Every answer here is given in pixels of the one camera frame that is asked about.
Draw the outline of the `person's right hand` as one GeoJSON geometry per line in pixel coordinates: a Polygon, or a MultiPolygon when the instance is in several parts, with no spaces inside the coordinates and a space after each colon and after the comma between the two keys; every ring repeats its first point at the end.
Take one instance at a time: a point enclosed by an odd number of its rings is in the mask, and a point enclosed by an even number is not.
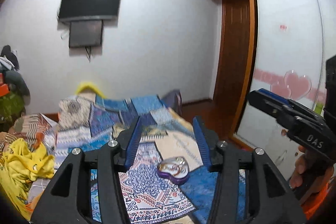
{"type": "MultiPolygon", "coordinates": [[[[291,175],[291,178],[289,180],[289,184],[292,188],[297,188],[297,187],[301,186],[301,184],[303,182],[303,178],[302,178],[303,173],[306,171],[307,166],[308,166],[307,161],[306,161],[306,157],[305,157],[306,148],[299,145],[298,150],[302,153],[302,155],[296,160],[295,165],[294,165],[295,166],[294,171],[293,171],[293,173],[291,175]]],[[[323,176],[317,177],[314,184],[310,187],[309,190],[312,193],[320,192],[321,190],[323,190],[325,185],[327,185],[329,183],[333,174],[334,174],[334,167],[330,166],[325,171],[323,176]]]]}

